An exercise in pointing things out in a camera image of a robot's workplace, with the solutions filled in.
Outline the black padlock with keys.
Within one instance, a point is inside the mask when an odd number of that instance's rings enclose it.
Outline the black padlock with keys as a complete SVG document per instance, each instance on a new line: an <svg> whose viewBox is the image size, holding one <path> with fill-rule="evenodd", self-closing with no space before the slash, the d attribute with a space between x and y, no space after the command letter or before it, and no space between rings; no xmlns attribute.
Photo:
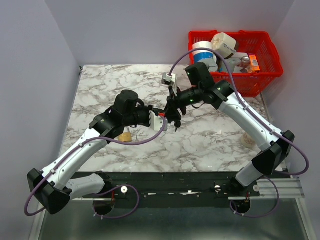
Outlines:
<svg viewBox="0 0 320 240"><path fill-rule="evenodd" d="M174 121L174 127L175 127L175 132L181 127L181 120L175 120Z"/></svg>

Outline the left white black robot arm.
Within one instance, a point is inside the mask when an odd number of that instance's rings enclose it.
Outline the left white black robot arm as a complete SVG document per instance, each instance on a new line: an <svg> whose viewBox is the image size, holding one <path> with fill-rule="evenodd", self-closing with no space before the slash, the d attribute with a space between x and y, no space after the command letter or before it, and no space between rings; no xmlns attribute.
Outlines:
<svg viewBox="0 0 320 240"><path fill-rule="evenodd" d="M60 212L74 198L97 194L104 198L110 194L111 185L98 173L88 177L72 179L74 174L95 153L109 143L121 144L116 138L126 127L144 126L156 134L136 145L155 140L166 130L165 112L152 105L145 105L138 94L123 90L115 98L112 106L94 117L80 139L61 157L42 170L33 168L27 174L30 196L27 198L24 213L31 217L28 206L32 197L42 204L51 215Z"/></svg>

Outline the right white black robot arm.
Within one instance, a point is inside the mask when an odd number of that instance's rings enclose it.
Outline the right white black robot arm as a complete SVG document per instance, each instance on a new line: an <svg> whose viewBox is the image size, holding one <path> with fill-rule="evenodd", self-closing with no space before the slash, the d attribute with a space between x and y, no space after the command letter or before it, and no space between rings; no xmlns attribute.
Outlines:
<svg viewBox="0 0 320 240"><path fill-rule="evenodd" d="M242 168L230 181L230 191L241 196L248 186L262 176L269 176L288 157L295 139L291 131L283 132L260 116L251 106L243 106L243 98L236 95L234 88L225 80L215 83L207 66L198 62L185 69L191 88L181 91L176 86L173 75L162 76L162 84L168 85L169 96L164 109L169 123L181 127L182 116L187 106L203 102L228 115L250 137L260 149L260 153Z"/></svg>

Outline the large brass padlock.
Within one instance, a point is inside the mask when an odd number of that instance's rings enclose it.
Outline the large brass padlock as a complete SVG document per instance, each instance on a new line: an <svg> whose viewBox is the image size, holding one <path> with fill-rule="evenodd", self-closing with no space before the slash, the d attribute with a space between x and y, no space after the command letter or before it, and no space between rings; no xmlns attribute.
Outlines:
<svg viewBox="0 0 320 240"><path fill-rule="evenodd" d="M125 127L123 133L118 136L118 140L123 143L132 142L132 134L128 126Z"/></svg>

